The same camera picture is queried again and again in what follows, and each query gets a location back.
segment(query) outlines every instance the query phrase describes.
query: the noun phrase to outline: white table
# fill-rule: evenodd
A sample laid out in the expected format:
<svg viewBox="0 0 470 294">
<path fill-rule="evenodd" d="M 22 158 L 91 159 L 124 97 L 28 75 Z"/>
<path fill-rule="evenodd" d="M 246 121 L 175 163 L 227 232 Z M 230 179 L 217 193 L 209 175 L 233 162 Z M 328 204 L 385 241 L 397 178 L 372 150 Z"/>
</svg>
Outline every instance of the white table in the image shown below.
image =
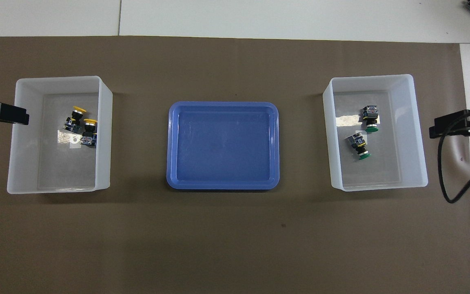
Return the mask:
<svg viewBox="0 0 470 294">
<path fill-rule="evenodd" d="M 470 108 L 461 0 L 0 0 L 0 36 L 112 35 L 461 43 Z"/>
</svg>

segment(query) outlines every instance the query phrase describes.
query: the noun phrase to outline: brown paper mat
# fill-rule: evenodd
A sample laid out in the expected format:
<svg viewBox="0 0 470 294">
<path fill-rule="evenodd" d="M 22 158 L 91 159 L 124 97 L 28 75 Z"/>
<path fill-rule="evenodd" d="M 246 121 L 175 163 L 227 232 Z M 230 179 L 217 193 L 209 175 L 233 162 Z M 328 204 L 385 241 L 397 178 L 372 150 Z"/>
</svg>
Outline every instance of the brown paper mat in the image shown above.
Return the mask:
<svg viewBox="0 0 470 294">
<path fill-rule="evenodd" d="M 412 74 L 425 188 L 330 184 L 321 93 L 335 76 Z M 168 37 L 0 38 L 0 101 L 19 78 L 99 75 L 114 92 L 111 186 L 9 195 L 0 123 L 0 293 L 470 293 L 470 191 L 440 193 L 434 117 L 465 108 L 459 45 Z M 267 101 L 280 112 L 268 192 L 178 192 L 165 179 L 168 109 Z M 445 149 L 451 193 L 468 141 Z"/>
</svg>

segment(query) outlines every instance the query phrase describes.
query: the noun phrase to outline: white plastic bin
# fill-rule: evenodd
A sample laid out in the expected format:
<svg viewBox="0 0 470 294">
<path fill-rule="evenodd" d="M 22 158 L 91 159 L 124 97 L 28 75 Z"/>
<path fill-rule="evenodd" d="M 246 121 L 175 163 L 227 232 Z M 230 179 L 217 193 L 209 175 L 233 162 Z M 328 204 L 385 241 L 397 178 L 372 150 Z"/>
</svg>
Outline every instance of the white plastic bin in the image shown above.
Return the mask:
<svg viewBox="0 0 470 294">
<path fill-rule="evenodd" d="M 346 192 L 423 187 L 427 170 L 414 80 L 409 74 L 332 78 L 323 94 L 331 184 Z M 377 105 L 379 131 L 367 134 L 361 110 Z M 362 131 L 371 157 L 345 140 Z"/>
<path fill-rule="evenodd" d="M 13 125 L 7 191 L 11 194 L 89 192 L 110 186 L 112 92 L 98 76 L 22 78 L 15 106 L 28 125 Z M 67 140 L 60 131 L 73 106 L 97 119 L 97 146 Z"/>
</svg>

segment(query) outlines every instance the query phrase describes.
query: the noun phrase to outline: black cable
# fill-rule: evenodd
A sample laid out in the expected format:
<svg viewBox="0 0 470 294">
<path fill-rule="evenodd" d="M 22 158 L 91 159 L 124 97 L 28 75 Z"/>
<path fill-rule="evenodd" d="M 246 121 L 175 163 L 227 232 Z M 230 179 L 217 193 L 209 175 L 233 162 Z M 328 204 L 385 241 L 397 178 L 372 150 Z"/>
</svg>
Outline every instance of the black cable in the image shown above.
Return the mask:
<svg viewBox="0 0 470 294">
<path fill-rule="evenodd" d="M 443 141 L 446 139 L 446 136 L 451 132 L 451 129 L 459 123 L 461 120 L 470 117 L 470 111 L 465 113 L 464 115 L 459 116 L 458 118 L 454 119 L 449 123 L 447 126 L 446 130 L 442 133 L 440 136 L 440 142 L 438 143 L 438 179 L 440 181 L 440 187 L 442 188 L 442 194 L 443 197 L 446 199 L 448 203 L 455 203 L 457 202 L 464 194 L 465 192 L 470 188 L 470 179 L 468 180 L 467 183 L 463 186 L 463 188 L 458 192 L 458 194 L 453 198 L 450 199 L 449 196 L 447 195 L 446 187 L 443 183 L 443 175 L 442 175 L 442 146 L 443 146 Z"/>
</svg>

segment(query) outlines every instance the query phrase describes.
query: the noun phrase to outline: tray rim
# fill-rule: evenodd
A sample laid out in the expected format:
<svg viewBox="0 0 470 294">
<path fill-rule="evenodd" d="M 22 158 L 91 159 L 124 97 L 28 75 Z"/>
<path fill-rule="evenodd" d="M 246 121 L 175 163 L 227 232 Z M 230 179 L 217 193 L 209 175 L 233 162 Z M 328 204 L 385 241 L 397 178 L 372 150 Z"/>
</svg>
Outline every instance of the tray rim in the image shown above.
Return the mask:
<svg viewBox="0 0 470 294">
<path fill-rule="evenodd" d="M 222 181 L 210 182 L 208 180 L 181 181 L 177 179 L 177 169 L 173 168 L 173 162 L 176 160 L 177 151 L 174 152 L 173 133 L 174 115 L 179 108 L 186 106 L 207 106 L 207 107 L 268 107 L 271 109 L 273 117 L 273 142 L 270 142 L 270 148 L 274 149 L 275 156 L 270 158 L 270 168 L 274 169 L 274 177 L 270 176 L 266 181 Z M 270 102 L 219 102 L 219 101 L 179 101 L 175 102 L 168 112 L 168 150 L 166 156 L 166 180 L 168 184 L 175 189 L 185 190 L 270 190 L 278 185 L 280 180 L 280 156 L 279 156 L 279 125 L 278 109 Z"/>
</svg>

